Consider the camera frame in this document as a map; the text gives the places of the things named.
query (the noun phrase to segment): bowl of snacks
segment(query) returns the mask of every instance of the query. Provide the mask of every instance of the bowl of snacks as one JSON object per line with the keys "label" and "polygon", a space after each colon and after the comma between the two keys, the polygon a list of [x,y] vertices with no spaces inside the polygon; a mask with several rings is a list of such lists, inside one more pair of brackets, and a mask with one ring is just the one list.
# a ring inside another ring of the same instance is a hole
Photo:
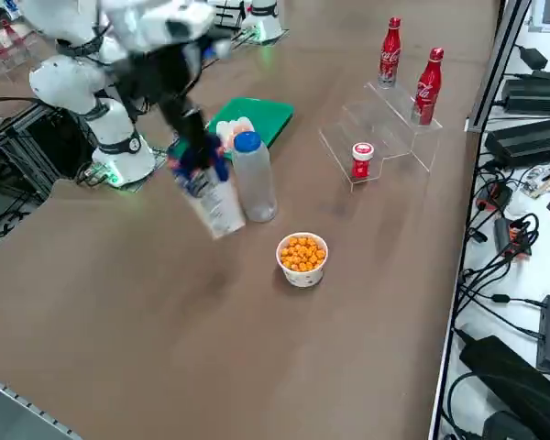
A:
{"label": "bowl of snacks", "polygon": [[296,287],[311,287],[324,276],[328,245],[316,234],[297,232],[282,239],[275,257],[287,281]]}

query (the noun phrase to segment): red label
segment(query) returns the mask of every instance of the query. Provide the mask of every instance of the red label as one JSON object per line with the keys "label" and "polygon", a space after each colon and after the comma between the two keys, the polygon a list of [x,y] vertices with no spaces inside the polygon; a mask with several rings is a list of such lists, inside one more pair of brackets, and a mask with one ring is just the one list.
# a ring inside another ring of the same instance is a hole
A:
{"label": "red label", "polygon": [[353,177],[363,178],[369,176],[369,161],[368,160],[354,160],[352,165]]}

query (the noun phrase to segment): red can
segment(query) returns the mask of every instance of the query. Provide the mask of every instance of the red can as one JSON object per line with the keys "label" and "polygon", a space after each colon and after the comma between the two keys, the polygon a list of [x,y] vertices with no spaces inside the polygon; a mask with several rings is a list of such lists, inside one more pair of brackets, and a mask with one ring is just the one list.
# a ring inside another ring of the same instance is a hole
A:
{"label": "red can", "polygon": [[413,103],[412,121],[420,126],[429,126],[432,123],[436,100],[442,86],[440,66],[443,58],[444,50],[433,48],[430,52],[428,65],[418,81],[418,91],[415,94],[415,102]]}
{"label": "red can", "polygon": [[400,25],[402,20],[393,16],[389,20],[389,30],[381,48],[381,61],[379,64],[379,85],[383,88],[393,87],[397,80],[397,66],[400,63],[402,53],[402,41],[400,40]]}
{"label": "red can", "polygon": [[369,162],[373,158],[375,149],[366,142],[355,144],[352,148],[352,176],[364,178],[369,176]]}

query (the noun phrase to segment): white bottle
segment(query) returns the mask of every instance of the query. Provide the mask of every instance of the white bottle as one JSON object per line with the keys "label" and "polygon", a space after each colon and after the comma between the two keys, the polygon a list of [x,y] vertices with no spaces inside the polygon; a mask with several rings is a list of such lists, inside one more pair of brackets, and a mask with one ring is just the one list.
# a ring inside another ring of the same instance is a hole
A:
{"label": "white bottle", "polygon": [[235,137],[232,161],[245,214],[253,222],[268,222],[277,213],[277,200],[269,151],[258,133],[248,131]]}

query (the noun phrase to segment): white plastic container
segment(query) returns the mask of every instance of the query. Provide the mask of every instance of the white plastic container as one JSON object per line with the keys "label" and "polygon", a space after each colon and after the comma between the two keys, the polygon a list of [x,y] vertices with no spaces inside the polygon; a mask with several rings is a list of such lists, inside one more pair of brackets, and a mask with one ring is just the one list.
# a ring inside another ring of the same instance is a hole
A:
{"label": "white plastic container", "polygon": [[240,203],[248,219],[268,222],[277,213],[277,199],[269,151],[259,133],[248,131],[236,135],[232,163]]}
{"label": "white plastic container", "polygon": [[[283,250],[283,248],[288,246],[290,238],[292,237],[308,237],[313,239],[313,241],[315,241],[318,246],[322,247],[326,253],[326,256],[324,257],[324,262],[318,268],[310,270],[308,272],[296,272],[295,270],[287,269],[285,266],[283,266],[280,257],[281,251]],[[311,232],[296,232],[295,234],[290,234],[286,236],[279,243],[279,245],[277,246],[277,250],[275,251],[275,259],[277,260],[277,264],[279,264],[279,267],[281,268],[281,270],[283,270],[287,281],[289,281],[290,284],[295,287],[312,287],[320,282],[322,280],[322,277],[324,276],[324,266],[328,261],[328,255],[330,255],[330,253],[328,252],[328,245],[326,244],[324,239],[320,236],[317,236],[316,234],[312,234]]]}

